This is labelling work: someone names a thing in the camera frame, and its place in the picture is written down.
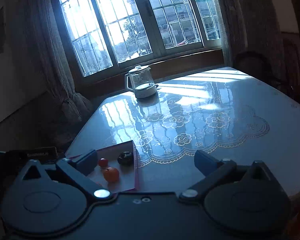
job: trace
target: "table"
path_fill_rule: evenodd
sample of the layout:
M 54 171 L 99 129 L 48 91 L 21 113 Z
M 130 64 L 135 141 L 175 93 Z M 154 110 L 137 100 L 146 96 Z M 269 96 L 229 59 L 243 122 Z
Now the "table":
M 158 94 L 107 98 L 66 152 L 133 140 L 140 191 L 181 191 L 203 179 L 196 150 L 250 165 L 263 160 L 288 195 L 300 190 L 300 105 L 230 67 L 159 84 Z

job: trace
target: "metal screw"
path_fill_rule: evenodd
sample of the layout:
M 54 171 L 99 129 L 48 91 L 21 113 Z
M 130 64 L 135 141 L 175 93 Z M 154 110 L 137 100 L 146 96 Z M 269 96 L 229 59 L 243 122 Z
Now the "metal screw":
M 185 198 L 194 198 L 198 195 L 198 192 L 194 189 L 187 189 L 181 195 Z
M 151 201 L 151 198 L 149 198 L 149 197 L 143 197 L 143 198 L 141 199 L 141 201 L 143 201 L 143 202 L 150 202 L 150 201 Z
M 110 191 L 106 189 L 98 189 L 93 194 L 97 198 L 107 198 L 111 195 Z
M 134 199 L 132 202 L 135 203 L 135 204 L 141 204 L 141 200 L 140 199 Z

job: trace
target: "glass kettle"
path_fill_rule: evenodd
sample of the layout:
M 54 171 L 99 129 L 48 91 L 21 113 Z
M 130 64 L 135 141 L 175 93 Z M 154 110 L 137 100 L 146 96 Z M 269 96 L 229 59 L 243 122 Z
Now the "glass kettle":
M 136 98 L 146 98 L 157 92 L 149 66 L 136 66 L 125 75 L 125 87 Z

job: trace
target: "cherry tomato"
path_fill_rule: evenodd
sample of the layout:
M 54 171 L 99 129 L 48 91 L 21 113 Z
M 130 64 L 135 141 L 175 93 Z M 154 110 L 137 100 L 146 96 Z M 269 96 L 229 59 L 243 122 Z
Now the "cherry tomato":
M 106 166 L 108 166 L 108 160 L 105 158 L 102 158 L 99 160 L 98 164 L 100 167 L 106 167 Z
M 120 173 L 116 168 L 108 167 L 105 170 L 103 170 L 102 173 L 105 180 L 109 183 L 116 182 L 119 180 Z

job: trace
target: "tray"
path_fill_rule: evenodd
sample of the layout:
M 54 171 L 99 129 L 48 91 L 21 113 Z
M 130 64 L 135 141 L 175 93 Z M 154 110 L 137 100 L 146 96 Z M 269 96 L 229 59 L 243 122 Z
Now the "tray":
M 117 158 L 122 152 L 132 152 L 134 164 L 131 166 L 122 166 Z M 109 161 L 108 166 L 117 168 L 120 172 L 120 178 L 117 182 L 108 183 L 101 172 L 101 168 L 96 166 L 87 176 L 93 182 L 101 184 L 102 187 L 109 189 L 112 193 L 138 188 L 138 152 L 133 141 L 128 141 L 98 150 L 98 160 L 105 158 Z

